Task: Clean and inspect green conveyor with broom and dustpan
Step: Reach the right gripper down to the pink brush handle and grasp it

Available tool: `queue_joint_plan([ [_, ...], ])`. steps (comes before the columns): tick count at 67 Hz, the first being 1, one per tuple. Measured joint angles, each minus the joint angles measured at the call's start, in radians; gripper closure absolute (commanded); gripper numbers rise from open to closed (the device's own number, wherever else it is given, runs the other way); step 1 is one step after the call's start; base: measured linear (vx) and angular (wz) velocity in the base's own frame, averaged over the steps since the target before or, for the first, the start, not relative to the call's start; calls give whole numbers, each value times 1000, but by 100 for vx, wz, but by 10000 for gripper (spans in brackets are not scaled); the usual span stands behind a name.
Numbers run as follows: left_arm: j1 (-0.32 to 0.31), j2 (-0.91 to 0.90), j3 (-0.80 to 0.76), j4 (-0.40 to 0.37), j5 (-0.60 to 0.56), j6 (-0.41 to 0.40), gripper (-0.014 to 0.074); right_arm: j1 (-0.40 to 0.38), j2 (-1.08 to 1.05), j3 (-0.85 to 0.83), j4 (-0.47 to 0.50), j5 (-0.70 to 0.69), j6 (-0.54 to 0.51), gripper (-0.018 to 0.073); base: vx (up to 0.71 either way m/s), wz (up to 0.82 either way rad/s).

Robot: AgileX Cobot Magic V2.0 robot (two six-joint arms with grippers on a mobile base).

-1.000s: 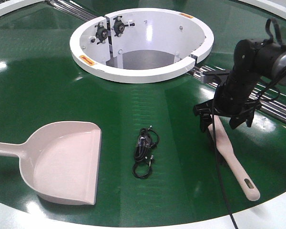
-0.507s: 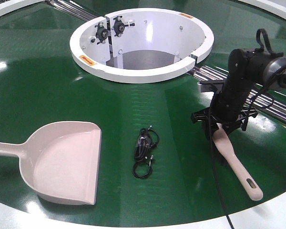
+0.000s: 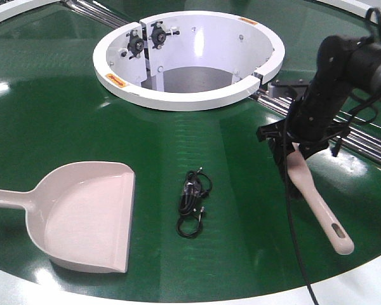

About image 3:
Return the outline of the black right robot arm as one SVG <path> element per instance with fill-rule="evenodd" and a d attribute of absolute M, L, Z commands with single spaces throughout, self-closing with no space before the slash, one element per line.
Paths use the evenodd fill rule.
<path fill-rule="evenodd" d="M 368 93 L 369 98 L 349 112 L 345 123 L 336 123 L 335 116 L 354 89 Z M 336 156 L 356 114 L 379 98 L 381 41 L 371 36 L 328 36 L 319 47 L 317 72 L 305 93 L 292 102 L 285 119 L 259 127 L 257 138 L 268 141 L 277 165 L 294 151 L 294 144 L 307 159 L 326 149 L 335 137 L 338 142 L 332 155 Z"/>

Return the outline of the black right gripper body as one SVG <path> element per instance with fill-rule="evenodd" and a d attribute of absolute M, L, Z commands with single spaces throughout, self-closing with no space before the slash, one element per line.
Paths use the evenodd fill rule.
<path fill-rule="evenodd" d="M 350 134 L 347 123 L 331 122 L 327 127 L 306 125 L 302 132 L 298 132 L 298 124 L 290 123 L 287 119 L 269 125 L 260 126 L 257 130 L 257 138 L 260 142 L 267 140 L 273 157 L 285 159 L 295 151 L 294 143 L 302 156 L 307 159 L 312 155 L 327 149 L 329 140 L 337 137 L 336 146 L 332 149 L 332 155 L 336 156 L 340 150 L 342 139 Z"/>

